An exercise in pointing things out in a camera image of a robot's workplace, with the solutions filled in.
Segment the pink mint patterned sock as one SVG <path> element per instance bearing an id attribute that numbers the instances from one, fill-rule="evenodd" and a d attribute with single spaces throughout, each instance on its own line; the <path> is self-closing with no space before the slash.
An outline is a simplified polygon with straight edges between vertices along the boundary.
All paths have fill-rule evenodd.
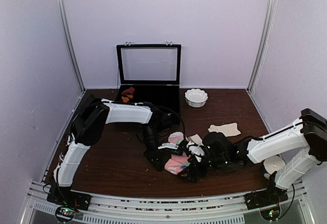
<path id="1" fill-rule="evenodd" d="M 169 135 L 168 142 L 178 145 L 183 140 L 182 132 L 174 132 Z M 165 164 L 165 170 L 171 174 L 178 175 L 181 171 L 190 165 L 189 157 L 183 153 L 182 155 L 171 155 L 171 158 Z"/>

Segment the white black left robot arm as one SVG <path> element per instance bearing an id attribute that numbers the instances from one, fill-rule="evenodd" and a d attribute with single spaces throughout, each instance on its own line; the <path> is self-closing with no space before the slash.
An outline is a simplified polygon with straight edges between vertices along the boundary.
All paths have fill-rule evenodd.
<path id="1" fill-rule="evenodd" d="M 164 169 L 165 160 L 160 150 L 159 133 L 171 126 L 170 113 L 153 104 L 95 100 L 74 118 L 67 152 L 54 170 L 54 180 L 58 187 L 55 188 L 53 196 L 63 206 L 70 205 L 74 200 L 73 193 L 65 187 L 72 185 L 84 155 L 101 139 L 105 125 L 109 123 L 141 124 L 143 143 L 146 146 L 144 156 L 156 170 Z"/>

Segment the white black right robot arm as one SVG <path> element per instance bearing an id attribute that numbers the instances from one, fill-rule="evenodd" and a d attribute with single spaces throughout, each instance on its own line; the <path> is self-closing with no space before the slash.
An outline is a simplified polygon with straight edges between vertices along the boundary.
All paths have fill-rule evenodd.
<path id="1" fill-rule="evenodd" d="M 263 191 L 262 200 L 273 204 L 297 179 L 318 163 L 326 161 L 326 118 L 306 108 L 293 123 L 262 137 L 247 136 L 232 143 L 221 132 L 210 132 L 202 145 L 182 141 L 189 165 L 178 176 L 196 183 L 212 168 L 236 172 L 272 156 L 298 148 L 300 151 L 282 169 L 273 173 L 272 185 Z"/>

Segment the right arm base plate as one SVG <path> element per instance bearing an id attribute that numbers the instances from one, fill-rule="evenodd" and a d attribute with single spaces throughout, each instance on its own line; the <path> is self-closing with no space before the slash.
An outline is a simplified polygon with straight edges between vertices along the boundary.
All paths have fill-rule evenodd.
<path id="1" fill-rule="evenodd" d="M 277 205 L 288 200 L 287 190 L 277 187 L 268 187 L 261 191 L 252 191 L 244 195 L 248 210 L 263 208 L 270 205 Z"/>

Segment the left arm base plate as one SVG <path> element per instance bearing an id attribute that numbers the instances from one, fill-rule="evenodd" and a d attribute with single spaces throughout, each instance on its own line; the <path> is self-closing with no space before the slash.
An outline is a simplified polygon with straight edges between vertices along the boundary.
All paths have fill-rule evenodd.
<path id="1" fill-rule="evenodd" d="M 85 193 L 72 191 L 70 187 L 51 186 L 47 201 L 72 209 L 87 211 L 91 196 Z"/>

